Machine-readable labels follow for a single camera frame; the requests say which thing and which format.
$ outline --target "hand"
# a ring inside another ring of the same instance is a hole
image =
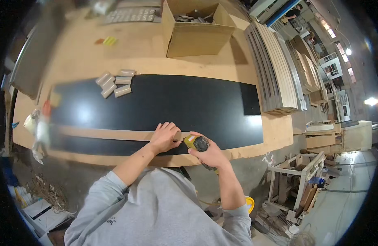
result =
[[[182,141],[173,142],[173,139],[179,131],[181,130],[172,122],[165,122],[163,125],[159,123],[149,142],[152,152],[157,155],[178,147]]]
[[[198,132],[191,131],[190,134],[196,136],[204,136]],[[206,136],[204,136],[208,142],[209,146],[208,149],[204,152],[199,152],[195,149],[189,148],[188,153],[193,155],[199,159],[200,162],[207,164],[208,166],[214,166],[219,168],[223,168],[226,165],[231,165],[227,157],[222,153],[219,146]]]

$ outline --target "sleeve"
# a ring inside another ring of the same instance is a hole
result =
[[[113,171],[96,181],[90,187],[77,218],[64,234],[65,245],[74,243],[96,216],[123,199],[126,189],[127,185]]]
[[[234,210],[222,210],[224,223],[223,228],[238,239],[241,245],[253,245],[250,239],[250,225],[252,223],[245,204]]]

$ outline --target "black panel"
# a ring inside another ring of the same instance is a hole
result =
[[[239,83],[244,106],[244,115],[260,115],[259,98],[256,86]]]
[[[52,110],[51,122],[82,128],[153,131],[158,123],[169,121],[181,131],[206,135],[221,149],[263,142],[254,85],[204,77],[136,75],[131,94],[104,99],[94,80],[56,86],[62,99],[60,106]],[[146,144],[69,136],[51,139],[52,149],[98,155],[130,155]],[[185,153],[185,146],[171,152]]]

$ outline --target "ceiling light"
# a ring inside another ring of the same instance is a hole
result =
[[[378,99],[374,99],[373,97],[371,97],[371,98],[369,98],[369,99],[367,99],[367,100],[364,101],[364,104],[371,105],[371,106],[373,106],[373,105],[375,105],[377,103],[378,103]]]

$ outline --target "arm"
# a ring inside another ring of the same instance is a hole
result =
[[[181,144],[181,141],[173,142],[173,137],[179,131],[181,130],[172,122],[159,124],[151,141],[121,165],[116,166],[113,172],[126,185],[131,185],[157,154],[176,148]]]
[[[82,245],[89,230],[88,225],[103,211],[123,199],[127,186],[137,179],[155,155],[175,148],[181,143],[172,140],[178,131],[180,129],[174,123],[159,124],[147,145],[91,186],[84,207],[65,232],[66,245]]]
[[[188,149],[189,154],[196,156],[200,162],[215,166],[219,170],[220,198],[224,217],[223,228],[235,236],[243,245],[251,244],[248,208],[241,184],[235,176],[231,163],[222,153],[218,145],[210,139],[209,147],[204,152]]]
[[[287,16],[285,16],[286,17],[286,19],[294,19],[295,17],[297,17],[296,15],[292,15],[292,16],[289,16],[289,17],[287,17]]]
[[[190,132],[192,135],[201,135],[197,132]],[[231,163],[222,153],[219,146],[208,139],[209,147],[204,152],[194,149],[188,149],[189,154],[196,156],[200,162],[208,166],[215,166],[219,170],[219,187],[220,199],[222,200],[222,209],[237,209],[246,204],[244,191],[241,184],[235,176]]]

